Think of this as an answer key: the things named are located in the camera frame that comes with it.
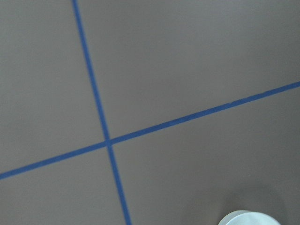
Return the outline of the white bowl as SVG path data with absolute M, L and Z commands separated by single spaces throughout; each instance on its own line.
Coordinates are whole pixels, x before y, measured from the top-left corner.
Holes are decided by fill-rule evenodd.
M 218 225 L 280 225 L 280 223 L 264 213 L 237 210 L 222 218 Z

